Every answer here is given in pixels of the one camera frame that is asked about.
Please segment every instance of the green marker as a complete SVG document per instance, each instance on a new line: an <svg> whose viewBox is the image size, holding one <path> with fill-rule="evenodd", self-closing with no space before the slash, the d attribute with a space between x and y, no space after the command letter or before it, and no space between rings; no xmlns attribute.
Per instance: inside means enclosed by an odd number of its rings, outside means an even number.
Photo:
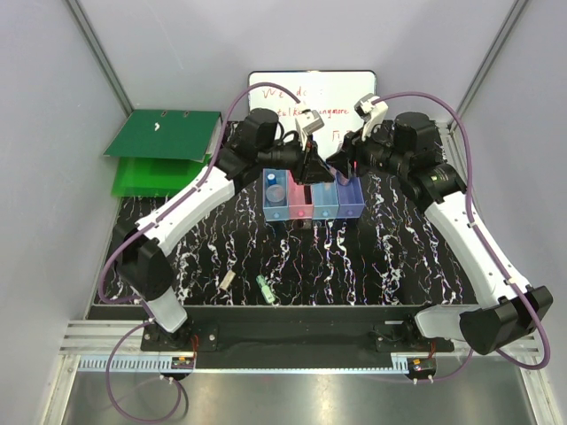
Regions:
<svg viewBox="0 0 567 425"><path fill-rule="evenodd" d="M262 291L262 295L264 296L266 302L268 304L274 304L276 297L274 297L272 289L268 286L268 281L266 281L266 278L260 274L258 277L256 277L256 282L260 286L260 290Z"/></svg>

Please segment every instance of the metal floor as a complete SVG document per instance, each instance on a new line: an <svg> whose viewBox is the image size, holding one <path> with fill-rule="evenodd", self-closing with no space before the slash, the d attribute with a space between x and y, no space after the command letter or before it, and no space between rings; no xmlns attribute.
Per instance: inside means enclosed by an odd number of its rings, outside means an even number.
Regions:
<svg viewBox="0 0 567 425"><path fill-rule="evenodd" d="M458 366L439 359L438 375ZM174 387L148 374L112 375L116 398L130 414L146 419L164 415L176 399ZM185 403L167 423L190 425L269 424L535 424L517 367L498 358L475 358L449 382L414 386L379 382L369 375L207 375L182 381ZM102 373L79 373L69 399L65 425L134 423L109 407Z"/></svg>

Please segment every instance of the gray panel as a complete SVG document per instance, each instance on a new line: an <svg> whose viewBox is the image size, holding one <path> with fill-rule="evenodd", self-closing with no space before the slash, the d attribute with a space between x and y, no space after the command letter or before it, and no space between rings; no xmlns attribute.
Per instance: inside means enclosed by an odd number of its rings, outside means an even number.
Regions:
<svg viewBox="0 0 567 425"><path fill-rule="evenodd" d="M478 202L501 248L555 299L548 376L567 413L567 3L531 2L465 115Z"/></svg>
<svg viewBox="0 0 567 425"><path fill-rule="evenodd" d="M64 3L0 3L2 423L36 423L116 211L101 158L124 115Z"/></svg>
<svg viewBox="0 0 567 425"><path fill-rule="evenodd" d="M445 373L455 359L443 359ZM175 402L175 390L147 374L112 376L115 396L130 414L157 418ZM535 424L518 370L501 359L474 359L453 381L413 386L364 375L199 375L183 381L190 401L172 419L180 424ZM65 425L127 424L110 405L104 374L79 373Z"/></svg>
<svg viewBox="0 0 567 425"><path fill-rule="evenodd" d="M290 69L371 69L380 93L456 107L513 3L82 0L134 107L221 111L248 73ZM448 118L424 100L391 107Z"/></svg>

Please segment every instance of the gray wall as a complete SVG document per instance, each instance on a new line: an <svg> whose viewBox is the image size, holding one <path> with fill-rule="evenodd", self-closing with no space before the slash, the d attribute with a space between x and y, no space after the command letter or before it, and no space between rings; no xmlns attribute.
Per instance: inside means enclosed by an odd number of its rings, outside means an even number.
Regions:
<svg viewBox="0 0 567 425"><path fill-rule="evenodd" d="M0 55L0 415L20 425L89 302L125 117L61 0L0 2Z"/></svg>
<svg viewBox="0 0 567 425"><path fill-rule="evenodd" d="M135 107L226 111L250 72L290 69L371 69L379 93L423 90L457 105L514 1L81 3ZM413 107L447 118L423 100L390 104Z"/></svg>
<svg viewBox="0 0 567 425"><path fill-rule="evenodd" d="M486 225L534 286L555 298L548 376L567 414L567 3L531 2L465 114Z"/></svg>

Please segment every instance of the marble pattern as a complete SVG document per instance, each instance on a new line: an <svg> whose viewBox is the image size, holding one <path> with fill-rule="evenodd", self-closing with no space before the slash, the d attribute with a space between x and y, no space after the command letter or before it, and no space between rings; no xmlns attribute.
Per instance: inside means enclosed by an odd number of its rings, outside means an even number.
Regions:
<svg viewBox="0 0 567 425"><path fill-rule="evenodd" d="M361 179L358 220L267 223L261 181L210 212L169 260L185 305L263 305L256 276L279 305L420 305L475 302L470 283L439 232L400 193L394 178ZM117 220L137 220L166 202L124 198ZM218 289L228 270L236 277ZM131 289L111 272L106 293Z"/></svg>

